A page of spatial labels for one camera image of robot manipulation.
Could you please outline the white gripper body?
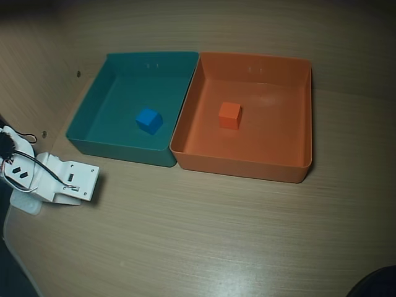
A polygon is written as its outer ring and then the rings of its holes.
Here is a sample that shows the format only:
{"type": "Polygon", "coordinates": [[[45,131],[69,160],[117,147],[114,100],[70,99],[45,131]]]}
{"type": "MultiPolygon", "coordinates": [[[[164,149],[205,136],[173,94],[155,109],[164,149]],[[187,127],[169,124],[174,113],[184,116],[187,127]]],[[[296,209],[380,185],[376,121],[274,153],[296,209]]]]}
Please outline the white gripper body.
{"type": "Polygon", "coordinates": [[[8,160],[1,158],[1,178],[15,190],[36,194],[40,163],[41,161],[30,155],[15,154],[8,160]]]}

